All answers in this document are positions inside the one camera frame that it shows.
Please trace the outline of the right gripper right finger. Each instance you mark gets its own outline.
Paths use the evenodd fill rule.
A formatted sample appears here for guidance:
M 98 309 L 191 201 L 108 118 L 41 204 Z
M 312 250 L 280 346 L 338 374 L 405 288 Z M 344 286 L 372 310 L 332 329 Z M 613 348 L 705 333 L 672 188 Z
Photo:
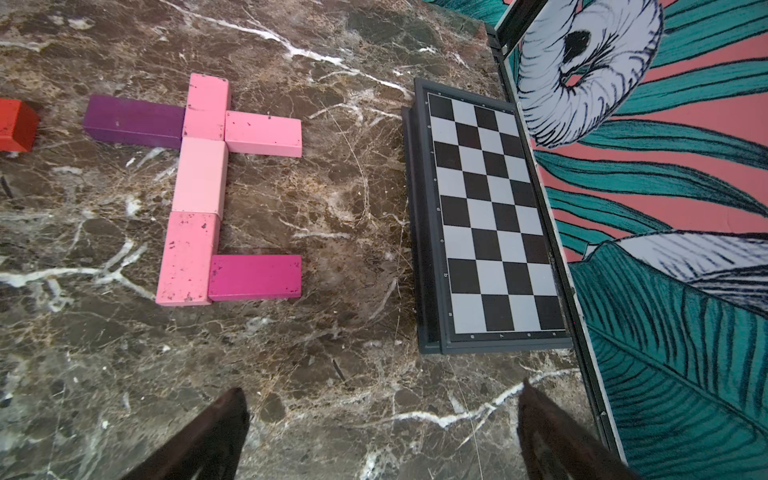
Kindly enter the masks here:
M 530 479 L 639 477 L 527 380 L 518 399 L 517 432 Z

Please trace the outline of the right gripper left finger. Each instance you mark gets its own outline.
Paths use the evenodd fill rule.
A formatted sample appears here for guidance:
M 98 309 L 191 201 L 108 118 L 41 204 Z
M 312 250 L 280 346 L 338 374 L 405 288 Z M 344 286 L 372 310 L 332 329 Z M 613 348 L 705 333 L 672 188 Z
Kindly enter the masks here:
M 249 426 L 245 393 L 231 388 L 124 477 L 233 479 Z

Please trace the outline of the magenta block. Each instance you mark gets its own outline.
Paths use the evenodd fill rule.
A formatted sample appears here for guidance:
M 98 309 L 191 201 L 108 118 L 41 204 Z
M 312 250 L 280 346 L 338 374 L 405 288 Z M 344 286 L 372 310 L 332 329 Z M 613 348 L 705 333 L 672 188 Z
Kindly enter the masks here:
M 298 298 L 300 255 L 214 255 L 208 296 L 213 301 Z

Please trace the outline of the pink block horizontal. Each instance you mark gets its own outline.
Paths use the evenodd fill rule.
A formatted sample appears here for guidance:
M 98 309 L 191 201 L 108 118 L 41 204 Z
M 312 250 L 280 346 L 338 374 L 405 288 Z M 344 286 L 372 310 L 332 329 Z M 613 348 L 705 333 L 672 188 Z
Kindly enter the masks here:
M 156 292 L 157 304 L 198 306 L 212 303 L 208 287 L 219 232 L 220 219 L 215 213 L 171 212 Z

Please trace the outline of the light pink block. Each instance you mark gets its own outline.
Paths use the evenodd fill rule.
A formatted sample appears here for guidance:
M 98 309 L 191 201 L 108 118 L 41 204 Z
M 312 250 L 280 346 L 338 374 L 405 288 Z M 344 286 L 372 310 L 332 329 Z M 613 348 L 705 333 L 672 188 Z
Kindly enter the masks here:
M 182 140 L 172 210 L 223 217 L 229 151 L 221 140 Z

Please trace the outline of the dark purple block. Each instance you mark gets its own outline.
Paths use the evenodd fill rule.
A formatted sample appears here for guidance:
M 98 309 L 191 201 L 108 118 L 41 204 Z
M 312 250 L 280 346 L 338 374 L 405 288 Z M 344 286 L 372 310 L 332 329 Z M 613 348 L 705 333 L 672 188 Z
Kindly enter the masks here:
M 98 141 L 179 150 L 184 117 L 180 106 L 92 95 L 82 126 Z

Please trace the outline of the light pink block edge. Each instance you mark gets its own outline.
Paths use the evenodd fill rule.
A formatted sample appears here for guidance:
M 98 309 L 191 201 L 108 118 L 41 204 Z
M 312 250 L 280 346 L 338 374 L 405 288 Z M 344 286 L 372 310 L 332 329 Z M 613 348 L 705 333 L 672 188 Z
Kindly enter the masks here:
M 186 100 L 182 136 L 223 141 L 230 85 L 223 78 L 192 73 Z

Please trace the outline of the red block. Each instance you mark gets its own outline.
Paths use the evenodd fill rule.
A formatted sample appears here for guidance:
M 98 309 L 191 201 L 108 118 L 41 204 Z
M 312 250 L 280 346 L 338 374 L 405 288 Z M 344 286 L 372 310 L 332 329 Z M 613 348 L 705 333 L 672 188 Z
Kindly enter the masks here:
M 33 149 L 40 117 L 21 100 L 2 98 L 0 103 L 0 150 L 30 152 Z

